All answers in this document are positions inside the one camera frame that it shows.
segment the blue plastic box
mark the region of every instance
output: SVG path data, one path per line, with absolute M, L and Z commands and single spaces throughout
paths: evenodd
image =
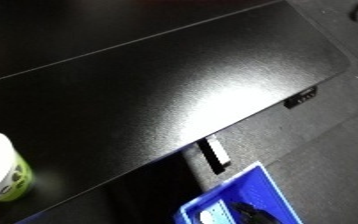
M 230 207 L 232 202 L 246 202 L 265 210 L 283 224 L 302 223 L 260 162 L 180 207 L 175 222 L 200 224 L 200 213 L 207 211 L 212 223 L 239 223 L 239 214 Z

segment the black surface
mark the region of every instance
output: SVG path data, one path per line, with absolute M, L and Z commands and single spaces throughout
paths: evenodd
M 38 186 L 0 205 L 0 222 L 168 155 L 346 67 L 282 2 L 1 80 L 0 132 Z
M 324 27 L 358 58 L 358 22 L 350 19 L 358 0 L 306 0 L 290 1 L 299 10 Z
M 146 165 L 19 224 L 164 224 L 202 193 L 181 153 Z
M 0 78 L 272 0 L 0 1 Z

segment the black table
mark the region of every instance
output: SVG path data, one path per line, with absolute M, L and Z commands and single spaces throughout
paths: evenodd
M 50 27 L 50 19 L 58 24 L 47 30 L 40 21 L 28 20 L 31 16 L 17 18 L 31 32 L 23 28 L 24 33 L 12 33 L 35 35 L 31 40 L 46 34 L 57 39 L 46 44 L 27 39 L 22 44 L 29 44 L 30 51 L 17 48 L 0 54 L 0 132 L 33 167 L 38 183 L 23 200 L 0 204 L 0 222 L 56 206 L 346 70 L 346 57 L 287 3 L 244 9 L 249 4 L 200 8 L 204 13 L 195 10 L 173 22 L 159 20 L 179 13 L 175 5 L 164 6 L 173 10 L 170 14 L 151 4 L 138 9 L 164 25 L 149 20 L 135 34 L 122 35 L 106 32 L 111 26 L 116 32 L 122 27 L 108 23 L 104 14 L 94 15 L 106 22 L 102 27 L 75 19 L 71 23 L 79 6 L 69 3 L 53 4 L 48 11 L 63 10 L 63 21 L 53 13 L 44 15 L 45 26 Z M 27 7 L 34 13 L 30 9 L 40 6 Z M 98 12 L 103 8 L 94 7 L 85 8 Z M 125 24 L 133 14 L 124 14 Z M 64 21 L 69 22 L 60 27 Z M 5 28 L 6 24 L 0 25 L 4 30 L 0 35 L 6 35 Z M 101 39 L 84 45 L 94 37 L 86 28 L 102 32 Z M 60 29 L 64 32 L 49 32 Z M 0 43 L 16 46 L 21 43 L 18 39 Z M 8 63 L 5 56 L 17 62 Z

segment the blue container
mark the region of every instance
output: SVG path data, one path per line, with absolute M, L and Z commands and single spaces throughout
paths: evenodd
M 203 212 L 210 215 L 213 220 L 210 223 L 239 223 L 236 222 L 238 212 L 230 206 L 232 202 L 245 202 L 265 210 L 283 224 L 302 223 L 260 162 L 180 207 L 175 222 L 200 224 L 199 217 Z

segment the black desk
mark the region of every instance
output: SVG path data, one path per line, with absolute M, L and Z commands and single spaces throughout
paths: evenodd
M 279 1 L 0 80 L 0 132 L 39 183 L 0 205 L 0 222 L 172 154 L 347 66 Z

